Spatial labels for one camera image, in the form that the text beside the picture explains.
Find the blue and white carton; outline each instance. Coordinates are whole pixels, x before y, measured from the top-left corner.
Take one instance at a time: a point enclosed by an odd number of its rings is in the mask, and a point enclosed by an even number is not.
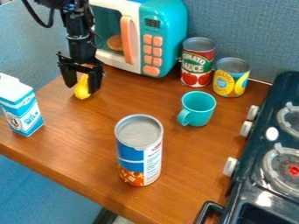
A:
[[[44,120],[32,87],[19,79],[0,73],[0,107],[14,132],[29,137]]]

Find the blue floor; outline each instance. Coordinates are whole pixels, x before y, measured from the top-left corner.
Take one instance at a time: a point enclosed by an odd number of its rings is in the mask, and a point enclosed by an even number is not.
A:
[[[0,224],[89,224],[101,207],[0,155]]]

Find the black stove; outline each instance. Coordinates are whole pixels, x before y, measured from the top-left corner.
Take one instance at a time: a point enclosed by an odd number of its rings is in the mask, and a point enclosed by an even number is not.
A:
[[[224,224],[299,223],[299,73],[280,74],[260,107],[252,106],[240,134],[243,154],[228,158],[231,183],[225,206],[207,201],[195,223],[209,212]]]

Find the yellow label can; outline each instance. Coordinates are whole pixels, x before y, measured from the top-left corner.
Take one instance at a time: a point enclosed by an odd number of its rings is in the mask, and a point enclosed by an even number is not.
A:
[[[244,60],[220,59],[216,64],[213,90],[216,94],[225,97],[239,97],[245,92],[249,74],[249,65]]]

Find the orange button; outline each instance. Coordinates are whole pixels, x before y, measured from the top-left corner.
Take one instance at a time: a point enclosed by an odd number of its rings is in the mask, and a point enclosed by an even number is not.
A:
[[[151,45],[151,43],[153,42],[153,36],[149,34],[143,35],[143,42],[144,44]]]
[[[151,57],[151,56],[149,56],[149,55],[145,55],[145,56],[144,56],[144,62],[145,62],[146,64],[151,64],[151,63],[153,63],[153,57]]]
[[[161,57],[162,56],[162,49],[158,47],[154,47],[153,49],[154,56]]]
[[[154,46],[162,46],[163,44],[163,38],[161,37],[154,37]]]
[[[143,46],[143,51],[144,51],[146,54],[152,54],[152,52],[153,52],[153,48],[152,48],[150,45],[144,45],[144,46]]]
[[[153,64],[155,67],[160,67],[162,65],[162,59],[154,58]]]
[[[158,76],[160,74],[160,69],[154,66],[144,66],[143,72],[151,76]]]

